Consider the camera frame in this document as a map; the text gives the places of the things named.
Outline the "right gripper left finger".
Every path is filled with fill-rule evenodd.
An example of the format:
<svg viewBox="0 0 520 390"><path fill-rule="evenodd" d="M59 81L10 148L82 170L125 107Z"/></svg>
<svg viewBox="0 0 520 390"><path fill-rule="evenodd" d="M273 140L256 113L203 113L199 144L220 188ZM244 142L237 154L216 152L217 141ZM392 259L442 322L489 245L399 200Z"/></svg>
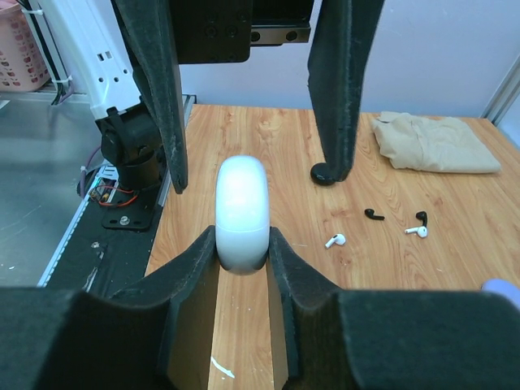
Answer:
<svg viewBox="0 0 520 390"><path fill-rule="evenodd" d="M215 228L112 297L1 291L4 389L204 389L219 264Z"/></svg>

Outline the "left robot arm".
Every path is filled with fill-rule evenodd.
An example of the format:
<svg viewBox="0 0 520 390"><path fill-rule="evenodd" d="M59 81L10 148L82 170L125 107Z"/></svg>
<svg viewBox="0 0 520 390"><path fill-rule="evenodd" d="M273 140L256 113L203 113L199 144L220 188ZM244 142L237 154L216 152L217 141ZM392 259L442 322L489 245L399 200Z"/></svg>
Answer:
<svg viewBox="0 0 520 390"><path fill-rule="evenodd" d="M102 155L128 189L188 184L180 67L242 63L254 46L307 41L308 89L324 160L310 175L341 182L354 162L362 85L381 1L44 1L74 58L102 134ZM157 159L162 150L164 158Z"/></svg>

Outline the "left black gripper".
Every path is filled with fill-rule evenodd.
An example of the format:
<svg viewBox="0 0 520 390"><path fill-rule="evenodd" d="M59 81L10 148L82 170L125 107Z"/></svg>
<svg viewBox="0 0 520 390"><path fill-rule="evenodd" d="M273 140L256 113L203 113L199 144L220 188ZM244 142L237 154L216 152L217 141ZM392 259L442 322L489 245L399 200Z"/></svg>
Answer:
<svg viewBox="0 0 520 390"><path fill-rule="evenodd" d="M306 43L314 5L305 0L112 4L177 193L189 182L179 63L243 63L256 46ZM329 0L318 15L308 89L323 163L335 181L344 181L353 168L363 80L383 6L382 1Z"/></svg>

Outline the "black earbud case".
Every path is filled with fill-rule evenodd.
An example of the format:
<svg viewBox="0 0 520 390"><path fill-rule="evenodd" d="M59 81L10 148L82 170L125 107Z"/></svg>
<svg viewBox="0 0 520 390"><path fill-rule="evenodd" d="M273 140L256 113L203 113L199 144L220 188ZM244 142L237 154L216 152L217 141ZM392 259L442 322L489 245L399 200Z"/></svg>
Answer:
<svg viewBox="0 0 520 390"><path fill-rule="evenodd" d="M310 178L315 184L323 187L332 186L336 182L325 162L316 163L311 167Z"/></svg>

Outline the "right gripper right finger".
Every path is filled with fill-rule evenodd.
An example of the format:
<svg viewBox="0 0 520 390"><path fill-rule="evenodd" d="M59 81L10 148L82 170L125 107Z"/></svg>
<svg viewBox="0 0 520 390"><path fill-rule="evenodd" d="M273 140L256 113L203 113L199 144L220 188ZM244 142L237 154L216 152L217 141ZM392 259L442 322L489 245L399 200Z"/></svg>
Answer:
<svg viewBox="0 0 520 390"><path fill-rule="evenodd" d="M516 389L519 312L492 292L343 289L270 232L278 389Z"/></svg>

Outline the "purple earbud case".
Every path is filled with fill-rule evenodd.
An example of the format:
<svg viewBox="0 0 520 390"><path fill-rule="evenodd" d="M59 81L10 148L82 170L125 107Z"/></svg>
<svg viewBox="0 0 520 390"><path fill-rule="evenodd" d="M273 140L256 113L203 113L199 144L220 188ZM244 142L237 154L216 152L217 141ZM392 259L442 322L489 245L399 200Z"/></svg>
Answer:
<svg viewBox="0 0 520 390"><path fill-rule="evenodd" d="M517 309L520 308L520 289L515 284L504 279L490 279L483 283L481 290L495 293L510 301Z"/></svg>

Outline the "white earbud case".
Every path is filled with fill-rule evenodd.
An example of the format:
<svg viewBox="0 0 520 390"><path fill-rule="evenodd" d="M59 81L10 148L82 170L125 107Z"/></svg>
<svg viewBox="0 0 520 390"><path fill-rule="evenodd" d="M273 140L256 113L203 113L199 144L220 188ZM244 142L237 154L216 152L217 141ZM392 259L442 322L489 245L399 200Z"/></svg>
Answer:
<svg viewBox="0 0 520 390"><path fill-rule="evenodd" d="M255 157L227 158L215 190L216 249L224 270L236 275L259 271L270 241L267 173Z"/></svg>

